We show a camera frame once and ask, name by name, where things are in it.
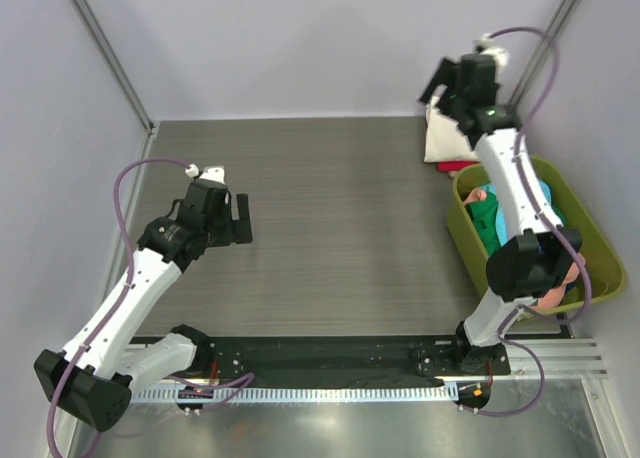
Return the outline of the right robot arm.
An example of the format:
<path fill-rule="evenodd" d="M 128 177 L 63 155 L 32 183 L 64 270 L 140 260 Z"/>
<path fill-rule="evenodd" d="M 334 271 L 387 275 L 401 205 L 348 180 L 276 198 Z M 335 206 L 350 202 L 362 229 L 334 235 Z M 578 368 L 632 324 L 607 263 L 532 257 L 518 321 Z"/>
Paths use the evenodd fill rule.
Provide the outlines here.
<path fill-rule="evenodd" d="M 486 52 L 443 58 L 419 98 L 427 104 L 444 89 L 436 108 L 477 153 L 505 217 L 507 242 L 485 267 L 488 289 L 458 325 L 447 354 L 465 374 L 483 372 L 497 358 L 506 330 L 561 285 L 579 264 L 582 245 L 580 232 L 563 226 L 540 188 L 517 112 L 497 101 L 497 71 L 497 58 Z"/>

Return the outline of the cream white t shirt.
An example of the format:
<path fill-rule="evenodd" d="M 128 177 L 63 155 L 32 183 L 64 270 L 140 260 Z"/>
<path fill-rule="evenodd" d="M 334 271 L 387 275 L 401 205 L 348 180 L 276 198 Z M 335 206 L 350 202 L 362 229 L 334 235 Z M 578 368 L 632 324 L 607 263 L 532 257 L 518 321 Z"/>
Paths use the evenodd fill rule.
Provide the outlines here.
<path fill-rule="evenodd" d="M 424 162 L 478 162 L 477 154 L 471 149 L 467 138 L 458 130 L 456 122 L 437 109 L 438 101 L 439 96 L 432 97 L 425 111 Z"/>

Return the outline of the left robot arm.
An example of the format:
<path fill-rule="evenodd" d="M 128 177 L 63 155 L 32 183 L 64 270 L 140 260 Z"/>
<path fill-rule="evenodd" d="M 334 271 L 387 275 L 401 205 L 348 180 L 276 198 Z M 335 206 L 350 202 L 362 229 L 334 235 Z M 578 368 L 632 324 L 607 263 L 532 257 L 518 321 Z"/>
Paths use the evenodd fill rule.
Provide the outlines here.
<path fill-rule="evenodd" d="M 145 351 L 125 350 L 161 296 L 211 247 L 253 240 L 248 197 L 231 194 L 221 167 L 208 167 L 175 201 L 175 217 L 144 229 L 128 269 L 100 308 L 61 351 L 34 363 L 47 399 L 98 432 L 111 429 L 131 398 L 176 373 L 198 378 L 213 358 L 210 338 L 187 325 L 172 328 Z"/>

